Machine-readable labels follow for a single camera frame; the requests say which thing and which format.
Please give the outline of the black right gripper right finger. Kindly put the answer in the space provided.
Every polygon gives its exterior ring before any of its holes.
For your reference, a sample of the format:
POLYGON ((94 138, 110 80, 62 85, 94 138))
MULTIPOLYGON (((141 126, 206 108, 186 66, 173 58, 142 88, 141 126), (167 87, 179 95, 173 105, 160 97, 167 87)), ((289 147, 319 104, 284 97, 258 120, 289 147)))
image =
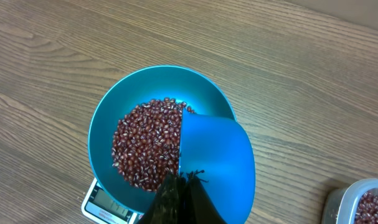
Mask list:
POLYGON ((204 170, 187 173, 187 182, 181 201, 181 223, 187 224, 226 224, 212 203, 203 182, 198 178, 204 170))

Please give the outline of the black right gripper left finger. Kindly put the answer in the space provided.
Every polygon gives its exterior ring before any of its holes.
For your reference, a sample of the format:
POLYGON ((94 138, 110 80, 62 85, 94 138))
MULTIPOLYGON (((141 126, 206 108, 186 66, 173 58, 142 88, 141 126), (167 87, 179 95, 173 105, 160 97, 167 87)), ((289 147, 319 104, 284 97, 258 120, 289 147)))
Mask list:
POLYGON ((186 180, 181 174, 168 173, 137 224, 177 224, 185 186, 186 180))

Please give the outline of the blue plastic measuring scoop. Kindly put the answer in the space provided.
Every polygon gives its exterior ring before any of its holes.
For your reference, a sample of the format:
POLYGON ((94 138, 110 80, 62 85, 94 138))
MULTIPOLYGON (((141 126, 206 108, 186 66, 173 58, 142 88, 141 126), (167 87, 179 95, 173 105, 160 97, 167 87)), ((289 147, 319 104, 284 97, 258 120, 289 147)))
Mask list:
POLYGON ((183 112, 179 170, 199 175, 227 223, 245 223, 255 195, 255 161, 243 127, 233 119, 183 112))

